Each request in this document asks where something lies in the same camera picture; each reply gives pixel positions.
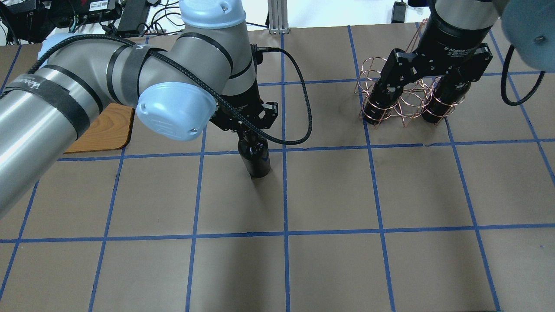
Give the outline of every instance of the black cylindrical object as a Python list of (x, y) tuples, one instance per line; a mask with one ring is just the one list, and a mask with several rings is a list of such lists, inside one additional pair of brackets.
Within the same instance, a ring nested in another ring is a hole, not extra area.
[(250, 129), (245, 130), (240, 135), (237, 148), (252, 178), (262, 178), (270, 172), (270, 153), (265, 138)]
[(446, 75), (433, 89), (433, 97), (422, 113), (422, 118), (429, 123), (438, 123), (449, 112), (454, 103), (461, 100), (470, 89), (470, 82), (463, 82), (460, 76)]
[[(476, 12), (459, 12), (459, 17), (475, 14)], [(481, 29), (465, 29), (454, 26), (457, 21), (446, 21), (436, 11), (435, 5), (430, 5), (430, 17), (426, 30), (420, 39), (415, 52), (424, 59), (433, 60), (436, 68), (448, 66), (457, 67), (472, 57), (480, 43), (487, 36), (493, 23), (476, 20), (476, 25), (483, 25)]]
[(374, 85), (368, 100), (364, 103), (362, 116), (366, 122), (377, 125), (382, 120), (387, 118), (391, 114), (391, 111), (393, 110), (392, 107), (395, 105), (395, 102), (397, 102), (402, 93), (402, 88), (394, 88), (393, 91), (390, 92), (387, 87), (383, 86), (381, 79), (378, 80), (378, 82)]

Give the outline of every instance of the light blue joint cap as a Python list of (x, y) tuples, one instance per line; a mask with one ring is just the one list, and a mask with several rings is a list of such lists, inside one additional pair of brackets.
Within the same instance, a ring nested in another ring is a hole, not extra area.
[(152, 131), (190, 141), (200, 135), (215, 111), (216, 101), (207, 91), (189, 83), (164, 82), (142, 92), (136, 114)]
[(205, 29), (228, 28), (246, 19), (241, 0), (180, 0), (185, 24)]
[(511, 0), (501, 21), (505, 36), (528, 66), (555, 71), (554, 0)]
[[(46, 53), (46, 51), (50, 50), (56, 44), (64, 41), (65, 39), (67, 39), (69, 37), (73, 37), (73, 36), (77, 36), (77, 35), (79, 35), (79, 34), (78, 33), (57, 33), (57, 34), (53, 34), (48, 39), (46, 39), (45, 41), (42, 42), (42, 48), (38, 52), (37, 59), (40, 59), (41, 56), (43, 56)], [(47, 63), (48, 63), (48, 61), (42, 63), (41, 67), (43, 67)]]

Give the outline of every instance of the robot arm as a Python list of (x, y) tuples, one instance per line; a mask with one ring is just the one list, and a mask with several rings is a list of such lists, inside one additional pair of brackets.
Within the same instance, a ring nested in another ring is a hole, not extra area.
[(507, 2), (428, 0), (431, 15), (418, 47), (412, 52), (391, 52), (364, 105), (365, 119), (379, 124), (391, 114), (405, 85), (435, 76), (441, 78), (422, 117), (431, 123), (440, 122), (471, 83), (482, 77), (491, 61), (493, 55), (482, 41), (501, 11), (503, 30), (523, 60), (541, 70), (554, 70), (555, 40), (549, 37), (554, 37), (555, 1)]
[(254, 177), (270, 170), (266, 138), (282, 144), (308, 138), (310, 127), (296, 142), (260, 130), (275, 120), (277, 104), (260, 99), (259, 52), (249, 43), (241, 1), (181, 0), (180, 6), (187, 27), (168, 52), (97, 34), (53, 38), (37, 64), (5, 88), (0, 218), (112, 102), (136, 108), (147, 127), (171, 139), (198, 137), (209, 120), (236, 131)]

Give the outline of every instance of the gray robot arm segment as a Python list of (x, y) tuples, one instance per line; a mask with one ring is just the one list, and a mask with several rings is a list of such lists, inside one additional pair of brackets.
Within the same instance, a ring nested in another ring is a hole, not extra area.
[[(244, 69), (251, 66), (252, 52), (245, 23), (226, 29), (187, 27), (185, 32), (193, 35), (181, 37), (171, 51), (161, 53), (218, 93), (233, 74), (248, 76)], [(138, 62), (132, 60), (134, 49), (147, 48), (102, 39), (76, 41), (52, 55), (45, 67), (18, 77), (6, 88), (0, 99), (0, 133), (8, 134), (0, 140), (0, 218), (109, 103), (136, 107), (139, 94), (150, 86), (194, 84), (147, 53)], [(235, 91), (244, 92), (253, 81), (246, 79), (244, 88), (235, 86)], [(56, 97), (72, 105), (60, 107), (56, 102), (63, 101)]]

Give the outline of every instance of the table surface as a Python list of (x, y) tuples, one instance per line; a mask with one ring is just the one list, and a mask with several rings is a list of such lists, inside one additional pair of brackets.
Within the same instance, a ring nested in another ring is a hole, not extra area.
[[(503, 104), (497, 24), (495, 59), (448, 120), (373, 129), (358, 118), (359, 66), (416, 28), (250, 32), (296, 58), (314, 117), (306, 143), (270, 144), (265, 178), (212, 124), (182, 143), (137, 120), (121, 151), (64, 155), (0, 221), (0, 310), (551, 310), (555, 76), (525, 105)], [(509, 93), (536, 76), (514, 58)], [(302, 137), (293, 67), (268, 55), (258, 77), (281, 105), (269, 133)]]

